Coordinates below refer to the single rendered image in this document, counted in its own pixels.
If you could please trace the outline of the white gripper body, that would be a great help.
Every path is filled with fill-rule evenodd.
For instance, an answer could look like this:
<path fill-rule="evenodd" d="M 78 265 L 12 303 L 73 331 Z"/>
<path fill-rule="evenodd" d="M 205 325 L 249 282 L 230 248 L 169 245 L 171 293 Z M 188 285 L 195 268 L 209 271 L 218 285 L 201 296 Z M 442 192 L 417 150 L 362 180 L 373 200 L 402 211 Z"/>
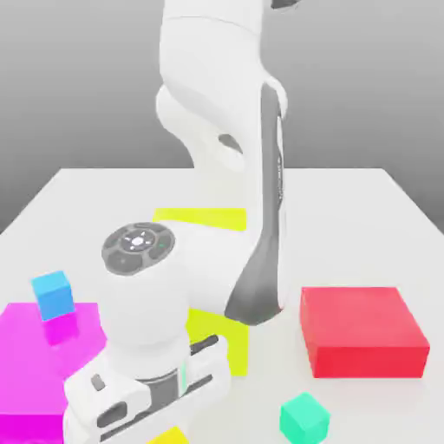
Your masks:
<path fill-rule="evenodd" d="M 65 383 L 64 444 L 147 444 L 226 396 L 225 341 L 108 343 Z"/>

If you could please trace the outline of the small yellow cube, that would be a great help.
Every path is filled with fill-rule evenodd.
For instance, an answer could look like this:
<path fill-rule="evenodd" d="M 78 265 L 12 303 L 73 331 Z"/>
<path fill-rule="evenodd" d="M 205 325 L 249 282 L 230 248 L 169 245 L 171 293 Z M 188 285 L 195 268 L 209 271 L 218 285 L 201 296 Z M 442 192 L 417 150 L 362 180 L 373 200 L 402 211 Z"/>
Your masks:
<path fill-rule="evenodd" d="M 189 444 L 189 440 L 181 428 L 173 427 L 154 437 L 147 444 Z"/>

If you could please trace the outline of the small green cube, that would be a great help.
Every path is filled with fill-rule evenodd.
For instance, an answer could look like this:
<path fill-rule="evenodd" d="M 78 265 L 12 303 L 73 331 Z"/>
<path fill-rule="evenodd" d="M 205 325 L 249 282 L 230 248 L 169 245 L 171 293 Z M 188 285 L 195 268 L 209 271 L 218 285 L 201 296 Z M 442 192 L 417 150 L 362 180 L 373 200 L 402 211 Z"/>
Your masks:
<path fill-rule="evenodd" d="M 290 444 L 320 444 L 329 426 L 330 413 L 308 392 L 280 408 L 279 429 Z"/>

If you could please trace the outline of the small magenta cube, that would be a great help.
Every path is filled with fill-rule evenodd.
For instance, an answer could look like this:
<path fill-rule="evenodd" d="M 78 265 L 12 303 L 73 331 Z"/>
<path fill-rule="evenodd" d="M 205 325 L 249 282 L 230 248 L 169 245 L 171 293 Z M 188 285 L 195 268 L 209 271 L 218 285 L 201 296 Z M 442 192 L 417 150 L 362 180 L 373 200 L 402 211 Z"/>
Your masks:
<path fill-rule="evenodd" d="M 42 328 L 50 346 L 65 343 L 78 337 L 80 334 L 77 314 L 75 312 L 44 321 Z"/>

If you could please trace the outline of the small blue cube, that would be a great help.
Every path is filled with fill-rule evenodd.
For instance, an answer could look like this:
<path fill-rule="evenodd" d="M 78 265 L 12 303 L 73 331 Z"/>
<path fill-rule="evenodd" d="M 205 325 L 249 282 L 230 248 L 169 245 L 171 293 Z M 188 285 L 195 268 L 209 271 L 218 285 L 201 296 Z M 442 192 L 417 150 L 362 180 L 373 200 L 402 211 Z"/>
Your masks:
<path fill-rule="evenodd" d="M 63 271 L 54 271 L 30 281 L 44 322 L 75 311 L 70 283 Z"/>

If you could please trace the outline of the large red box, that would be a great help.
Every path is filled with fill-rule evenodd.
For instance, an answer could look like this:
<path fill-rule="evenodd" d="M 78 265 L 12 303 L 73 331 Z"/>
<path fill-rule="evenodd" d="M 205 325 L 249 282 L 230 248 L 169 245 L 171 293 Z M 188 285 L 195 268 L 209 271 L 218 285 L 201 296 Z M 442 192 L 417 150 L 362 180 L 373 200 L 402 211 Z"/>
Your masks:
<path fill-rule="evenodd" d="M 395 287 L 304 287 L 299 319 L 316 378 L 421 378 L 430 344 Z"/>

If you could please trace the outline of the large magenta box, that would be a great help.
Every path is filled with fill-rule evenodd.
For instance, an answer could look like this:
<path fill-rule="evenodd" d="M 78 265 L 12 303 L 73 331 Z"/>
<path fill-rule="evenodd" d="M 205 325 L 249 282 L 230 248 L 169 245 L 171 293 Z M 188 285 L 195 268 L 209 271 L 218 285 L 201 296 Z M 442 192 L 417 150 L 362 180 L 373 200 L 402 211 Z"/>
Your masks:
<path fill-rule="evenodd" d="M 80 334 L 50 346 L 36 304 L 0 315 L 0 444 L 63 444 L 63 384 L 105 345 L 96 304 L 75 306 Z"/>

